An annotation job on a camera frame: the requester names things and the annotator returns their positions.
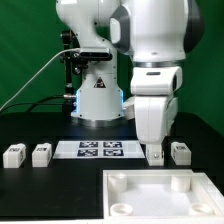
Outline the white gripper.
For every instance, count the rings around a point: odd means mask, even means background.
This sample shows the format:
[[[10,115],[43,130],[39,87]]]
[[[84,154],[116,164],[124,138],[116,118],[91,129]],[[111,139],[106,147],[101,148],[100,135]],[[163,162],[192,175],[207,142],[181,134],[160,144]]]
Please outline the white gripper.
[[[136,134],[142,144],[161,144],[177,115],[177,98],[137,96],[134,100]]]

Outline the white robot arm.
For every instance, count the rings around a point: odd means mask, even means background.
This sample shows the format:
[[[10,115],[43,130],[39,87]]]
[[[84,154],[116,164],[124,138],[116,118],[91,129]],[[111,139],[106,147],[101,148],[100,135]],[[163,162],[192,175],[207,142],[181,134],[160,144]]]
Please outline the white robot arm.
[[[56,12],[78,41],[71,116],[90,126],[133,119],[141,143],[160,145],[177,113],[178,63],[203,35],[195,0],[56,0]]]

